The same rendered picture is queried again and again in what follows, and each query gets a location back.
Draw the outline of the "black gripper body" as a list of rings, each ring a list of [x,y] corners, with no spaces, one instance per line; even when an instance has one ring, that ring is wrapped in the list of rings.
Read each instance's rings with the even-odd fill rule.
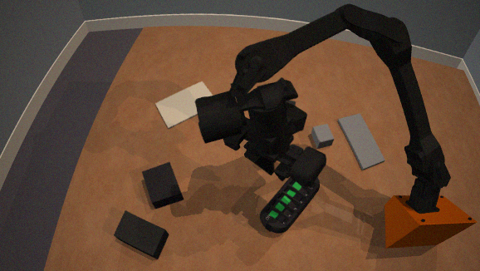
[[[253,129],[250,119],[246,118],[247,125],[241,129],[242,134],[224,138],[224,144],[233,150],[239,150],[240,143],[247,140],[244,148],[247,153],[259,155],[271,162],[280,161],[281,166],[290,171],[293,181],[307,187],[311,186],[326,165],[326,155],[307,146],[303,148],[290,145],[294,135],[289,139],[288,127],[292,118],[287,117],[287,123],[279,131],[265,134]]]

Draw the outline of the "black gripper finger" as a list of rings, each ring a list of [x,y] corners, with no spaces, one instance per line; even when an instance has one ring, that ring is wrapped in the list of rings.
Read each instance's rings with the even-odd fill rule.
[[[259,166],[261,169],[264,169],[269,175],[272,175],[274,172],[274,163],[262,156],[254,156],[247,152],[244,153],[244,156],[248,158],[251,162]]]
[[[284,181],[285,178],[290,177],[290,171],[282,167],[281,163],[276,167],[276,169],[274,170],[274,173],[282,181]]]

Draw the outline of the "beige flat rectangular panel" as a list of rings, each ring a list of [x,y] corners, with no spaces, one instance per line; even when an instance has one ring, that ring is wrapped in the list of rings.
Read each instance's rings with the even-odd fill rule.
[[[171,128],[198,114],[195,105],[197,98],[212,95],[201,81],[157,102],[156,106],[166,126]]]

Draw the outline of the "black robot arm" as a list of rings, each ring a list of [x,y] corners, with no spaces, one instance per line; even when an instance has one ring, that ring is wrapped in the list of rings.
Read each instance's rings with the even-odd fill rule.
[[[303,131],[307,113],[286,102],[298,97],[290,81],[280,78],[250,90],[256,83],[273,77],[299,53],[345,29],[370,41],[393,77],[409,127],[409,145],[404,151],[412,175],[418,177],[405,203],[420,214],[439,212],[436,207],[439,192],[448,186],[451,176],[441,146],[431,131],[412,68],[408,30],[396,17],[386,17],[349,3],[286,35],[243,48],[235,59],[237,74],[230,90],[195,100],[203,142],[242,134],[241,129],[247,125],[244,111],[248,111],[251,125],[258,132],[279,131],[288,116],[292,118],[289,139]]]

